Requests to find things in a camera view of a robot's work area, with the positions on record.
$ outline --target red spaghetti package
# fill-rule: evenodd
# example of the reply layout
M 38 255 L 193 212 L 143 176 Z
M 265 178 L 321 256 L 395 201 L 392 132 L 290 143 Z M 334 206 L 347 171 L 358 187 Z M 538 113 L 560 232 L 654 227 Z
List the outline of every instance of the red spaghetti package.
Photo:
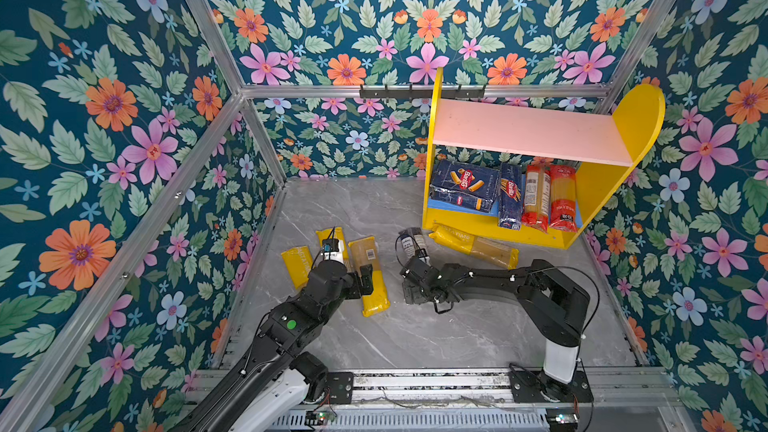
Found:
M 576 169 L 554 166 L 552 176 L 552 223 L 557 230 L 577 232 L 576 217 Z
M 528 166 L 521 222 L 544 233 L 549 224 L 549 182 L 549 170 L 543 166 Z

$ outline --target floral wallpaper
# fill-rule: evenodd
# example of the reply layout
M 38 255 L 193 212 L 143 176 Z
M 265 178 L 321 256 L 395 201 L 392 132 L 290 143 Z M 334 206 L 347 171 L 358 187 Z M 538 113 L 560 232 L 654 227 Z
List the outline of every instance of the floral wallpaper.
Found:
M 4 408 L 229 92 L 183 0 L 0 0 L 0 10 Z M 40 430 L 158 432 L 178 412 L 257 243 L 267 176 L 238 117 Z
M 766 0 L 678 0 L 638 67 L 659 139 L 588 233 L 646 357 L 706 432 L 764 430 Z
M 604 82 L 651 0 L 210 0 L 255 84 Z M 658 51 L 643 63 L 655 66 Z

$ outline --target pink shelf board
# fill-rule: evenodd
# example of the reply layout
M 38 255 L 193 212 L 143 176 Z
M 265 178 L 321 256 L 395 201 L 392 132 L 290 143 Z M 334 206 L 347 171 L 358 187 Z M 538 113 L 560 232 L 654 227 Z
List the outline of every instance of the pink shelf board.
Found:
M 611 116 L 441 99 L 435 144 L 629 167 Z

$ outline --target barilla pasta box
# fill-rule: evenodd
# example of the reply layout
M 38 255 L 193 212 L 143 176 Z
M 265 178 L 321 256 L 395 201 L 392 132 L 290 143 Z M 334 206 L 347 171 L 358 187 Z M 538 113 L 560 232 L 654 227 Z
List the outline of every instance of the barilla pasta box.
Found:
M 522 171 L 520 167 L 502 163 L 499 174 L 498 226 L 520 230 L 523 216 Z
M 464 208 L 489 212 L 498 196 L 498 170 L 475 164 L 438 161 L 429 196 Z

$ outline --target gray marble floor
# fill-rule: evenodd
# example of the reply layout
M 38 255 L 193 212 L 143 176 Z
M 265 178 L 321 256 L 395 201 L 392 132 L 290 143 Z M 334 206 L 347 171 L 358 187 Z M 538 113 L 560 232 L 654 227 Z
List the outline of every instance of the gray marble floor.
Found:
M 544 338 L 516 304 L 469 301 L 453 312 L 437 315 L 430 304 L 408 305 L 394 253 L 397 233 L 421 223 L 424 182 L 417 179 L 289 182 L 274 229 L 267 259 L 249 298 L 249 318 L 235 347 L 239 357 L 261 316 L 296 291 L 280 253 L 297 245 L 318 249 L 315 230 L 341 226 L 347 241 L 375 235 L 385 283 L 392 303 L 388 311 L 365 318 L 360 301 L 347 301 L 308 351 L 329 368 L 460 368 L 504 367 L 510 361 L 540 366 Z M 594 273 L 586 249 L 577 242 L 562 251 L 519 245 L 520 265 L 543 258 Z M 432 264 L 460 262 L 492 268 L 428 240 Z M 590 282 L 573 273 L 585 289 Z M 603 296 L 600 310 L 587 330 L 581 353 L 586 365 L 635 365 L 619 319 Z

